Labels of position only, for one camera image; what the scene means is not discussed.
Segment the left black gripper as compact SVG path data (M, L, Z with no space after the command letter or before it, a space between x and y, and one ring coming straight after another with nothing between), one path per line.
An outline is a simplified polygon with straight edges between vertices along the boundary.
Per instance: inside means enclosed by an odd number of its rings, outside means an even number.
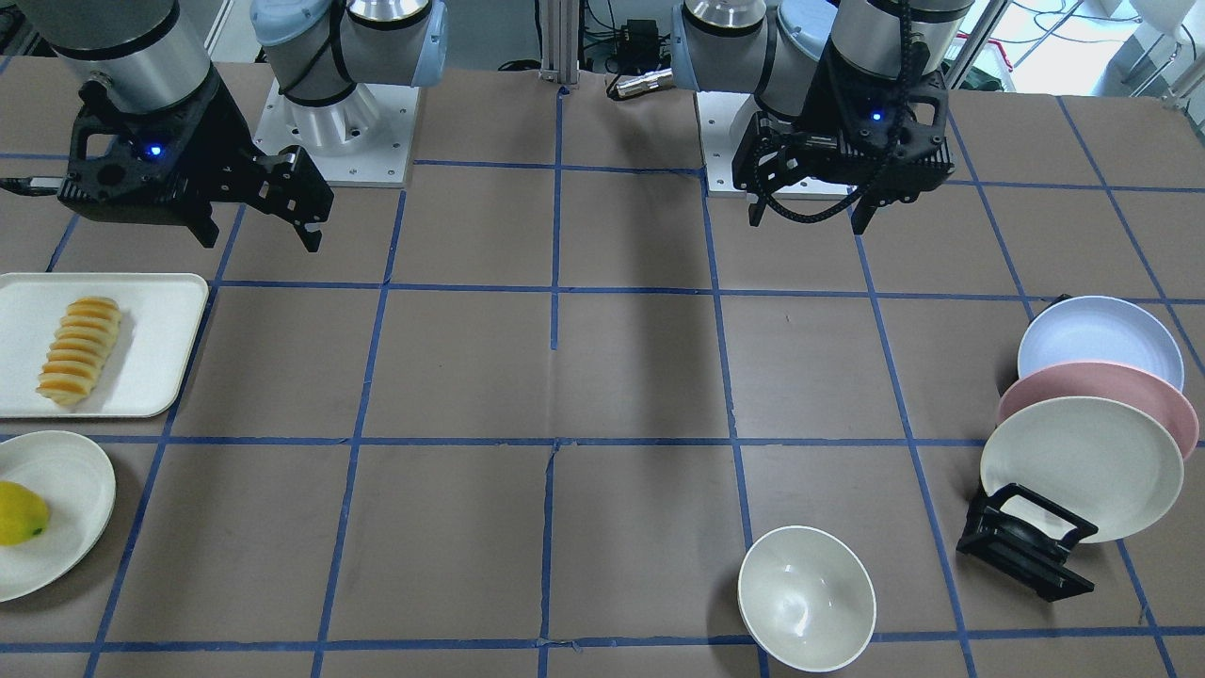
M923 39L909 40L907 94L899 94L900 66L884 76L856 66L827 42L803 108L789 129L759 113L731 163L734 182L747 190L750 226L762 226L766 190L800 179L860 187L850 223L865 235L884 204L913 202L953 173L946 135L950 90Z

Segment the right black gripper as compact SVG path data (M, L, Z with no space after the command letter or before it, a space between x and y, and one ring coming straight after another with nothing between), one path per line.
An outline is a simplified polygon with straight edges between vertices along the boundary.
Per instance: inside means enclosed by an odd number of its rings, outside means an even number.
M92 73L80 87L61 204L95 222L186 226L214 249L214 202L246 204L290 224L321 249L334 190L298 145L263 154L221 73L210 69L180 104L152 113L117 108L114 86Z

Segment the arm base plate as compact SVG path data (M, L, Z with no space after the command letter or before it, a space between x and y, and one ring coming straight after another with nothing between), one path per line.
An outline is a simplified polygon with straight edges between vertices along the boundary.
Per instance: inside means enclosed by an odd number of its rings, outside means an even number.
M752 94L735 92L699 92L696 113L699 138L705 160L710 196L747 197L735 185L731 163L750 119L758 111ZM852 191L851 185L831 184L819 179L800 179L775 193L780 202L837 201Z
M253 138L261 151L302 147L331 187L404 188L423 93L362 83L339 104L304 106L272 89Z

